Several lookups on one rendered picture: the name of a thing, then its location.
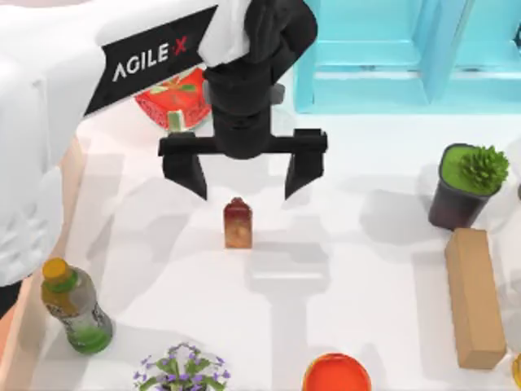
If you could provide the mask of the red patterned plate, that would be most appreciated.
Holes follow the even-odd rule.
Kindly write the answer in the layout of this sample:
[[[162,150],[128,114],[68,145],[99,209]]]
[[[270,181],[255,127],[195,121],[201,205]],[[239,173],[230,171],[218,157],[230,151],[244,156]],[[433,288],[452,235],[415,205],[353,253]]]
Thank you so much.
[[[145,114],[167,133],[190,131],[211,112],[203,94],[203,71],[196,66],[134,97]]]

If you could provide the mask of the red-brown seal stamp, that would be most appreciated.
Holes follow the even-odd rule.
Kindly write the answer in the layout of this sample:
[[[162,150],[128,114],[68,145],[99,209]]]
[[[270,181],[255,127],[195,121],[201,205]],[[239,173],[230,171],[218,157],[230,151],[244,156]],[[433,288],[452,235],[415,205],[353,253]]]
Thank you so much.
[[[223,209],[226,248],[252,248],[252,209],[234,197]]]

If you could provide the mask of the light blue rack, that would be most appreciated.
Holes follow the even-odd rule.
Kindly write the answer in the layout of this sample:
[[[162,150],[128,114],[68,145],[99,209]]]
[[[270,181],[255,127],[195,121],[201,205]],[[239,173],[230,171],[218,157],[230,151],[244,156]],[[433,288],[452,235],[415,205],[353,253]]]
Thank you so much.
[[[306,0],[301,113],[521,114],[521,0]]]

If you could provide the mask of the green plant in dark pot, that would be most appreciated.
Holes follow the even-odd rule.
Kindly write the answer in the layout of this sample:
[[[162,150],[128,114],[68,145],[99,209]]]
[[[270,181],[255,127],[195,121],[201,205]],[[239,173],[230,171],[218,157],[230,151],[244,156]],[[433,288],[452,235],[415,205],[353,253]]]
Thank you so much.
[[[501,190],[509,167],[506,154],[494,146],[447,146],[438,165],[429,222],[450,231],[471,227],[491,197]]]

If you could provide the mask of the green bottle with yellow cap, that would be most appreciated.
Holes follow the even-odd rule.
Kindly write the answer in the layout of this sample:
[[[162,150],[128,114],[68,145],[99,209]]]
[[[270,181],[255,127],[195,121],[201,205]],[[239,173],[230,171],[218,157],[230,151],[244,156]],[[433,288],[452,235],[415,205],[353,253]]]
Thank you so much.
[[[80,354],[107,348],[113,337],[112,321],[99,306],[91,277],[59,257],[44,263],[42,276],[42,302],[62,323],[69,344]]]

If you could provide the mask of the purple flower plant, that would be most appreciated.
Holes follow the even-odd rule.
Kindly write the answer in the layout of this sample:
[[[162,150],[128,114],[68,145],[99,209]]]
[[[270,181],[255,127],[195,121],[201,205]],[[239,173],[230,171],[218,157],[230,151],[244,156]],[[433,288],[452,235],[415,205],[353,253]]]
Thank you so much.
[[[225,391],[230,378],[224,359],[181,342],[142,359],[132,380],[134,391]]]

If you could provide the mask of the orange bowl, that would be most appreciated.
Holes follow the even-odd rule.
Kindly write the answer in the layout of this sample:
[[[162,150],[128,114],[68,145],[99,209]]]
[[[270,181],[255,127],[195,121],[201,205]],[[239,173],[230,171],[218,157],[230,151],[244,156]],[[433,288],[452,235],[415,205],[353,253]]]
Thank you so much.
[[[371,391],[366,369],[346,354],[328,353],[307,367],[301,391]]]

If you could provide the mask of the brown cardboard box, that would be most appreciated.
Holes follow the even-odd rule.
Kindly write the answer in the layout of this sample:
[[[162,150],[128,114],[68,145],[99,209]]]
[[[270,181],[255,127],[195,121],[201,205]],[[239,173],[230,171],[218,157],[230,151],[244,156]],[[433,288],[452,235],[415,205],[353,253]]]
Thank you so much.
[[[444,255],[458,365],[490,371],[507,346],[487,232],[455,229]]]

